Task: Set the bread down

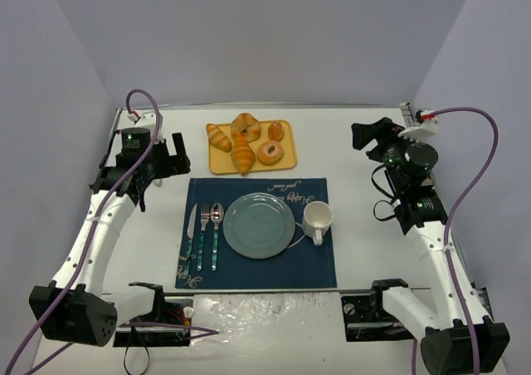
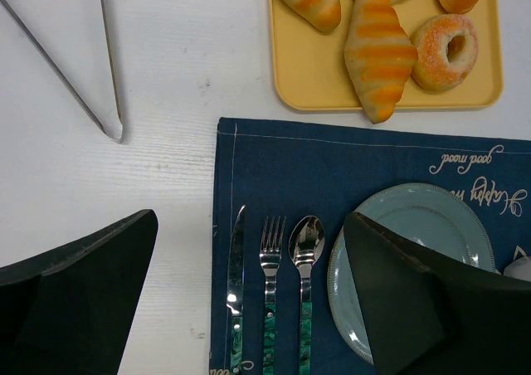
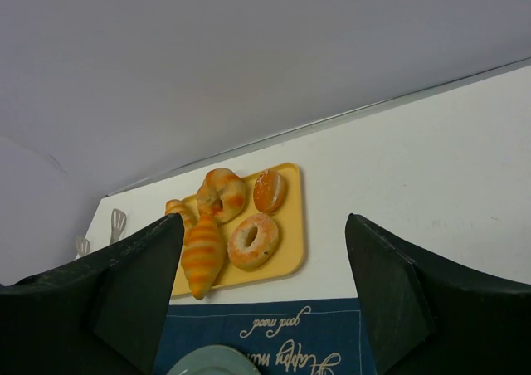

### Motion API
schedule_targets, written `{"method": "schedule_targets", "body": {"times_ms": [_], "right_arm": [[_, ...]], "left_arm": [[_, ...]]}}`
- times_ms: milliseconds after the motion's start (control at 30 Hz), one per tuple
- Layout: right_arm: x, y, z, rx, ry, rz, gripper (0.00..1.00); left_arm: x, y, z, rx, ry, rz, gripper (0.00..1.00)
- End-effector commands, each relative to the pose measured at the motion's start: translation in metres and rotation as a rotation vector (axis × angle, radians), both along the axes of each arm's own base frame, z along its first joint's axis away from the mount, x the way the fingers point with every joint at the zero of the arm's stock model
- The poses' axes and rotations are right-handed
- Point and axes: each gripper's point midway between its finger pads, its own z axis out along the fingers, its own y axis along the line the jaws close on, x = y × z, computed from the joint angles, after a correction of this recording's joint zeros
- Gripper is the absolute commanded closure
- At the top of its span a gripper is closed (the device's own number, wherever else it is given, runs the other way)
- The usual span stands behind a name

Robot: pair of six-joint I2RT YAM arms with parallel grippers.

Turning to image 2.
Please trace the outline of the large striped croissant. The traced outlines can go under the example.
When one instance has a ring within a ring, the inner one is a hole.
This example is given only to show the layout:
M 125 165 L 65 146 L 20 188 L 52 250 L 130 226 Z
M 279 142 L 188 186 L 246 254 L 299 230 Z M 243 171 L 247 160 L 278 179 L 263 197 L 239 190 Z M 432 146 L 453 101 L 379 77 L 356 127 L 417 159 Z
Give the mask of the large striped croissant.
M 417 49 L 391 0 L 354 1 L 344 61 L 372 123 L 382 123 L 393 115 L 417 59 Z

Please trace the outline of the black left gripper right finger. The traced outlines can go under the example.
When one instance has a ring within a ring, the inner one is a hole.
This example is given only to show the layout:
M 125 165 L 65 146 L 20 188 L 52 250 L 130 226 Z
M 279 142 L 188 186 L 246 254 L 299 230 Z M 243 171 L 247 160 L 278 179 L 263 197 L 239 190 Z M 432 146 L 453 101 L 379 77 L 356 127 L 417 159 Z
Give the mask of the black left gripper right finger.
M 359 212 L 346 251 L 379 374 L 528 374 L 530 283 L 464 264 Z

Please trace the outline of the metal serving tongs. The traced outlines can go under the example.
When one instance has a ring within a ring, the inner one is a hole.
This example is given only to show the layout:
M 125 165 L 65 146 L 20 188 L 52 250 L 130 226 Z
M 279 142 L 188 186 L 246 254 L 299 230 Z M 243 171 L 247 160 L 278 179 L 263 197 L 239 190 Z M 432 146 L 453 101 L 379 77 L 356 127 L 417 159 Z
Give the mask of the metal serving tongs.
M 1 0 L 1 122 L 29 110 L 86 115 L 121 143 L 124 116 L 108 0 Z

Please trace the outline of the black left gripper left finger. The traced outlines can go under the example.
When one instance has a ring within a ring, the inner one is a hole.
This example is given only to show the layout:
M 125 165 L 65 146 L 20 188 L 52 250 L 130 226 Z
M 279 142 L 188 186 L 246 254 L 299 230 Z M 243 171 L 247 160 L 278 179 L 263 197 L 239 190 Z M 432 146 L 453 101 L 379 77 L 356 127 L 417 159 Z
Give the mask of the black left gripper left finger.
M 1 269 L 3 374 L 116 374 L 152 258 L 144 209 Z

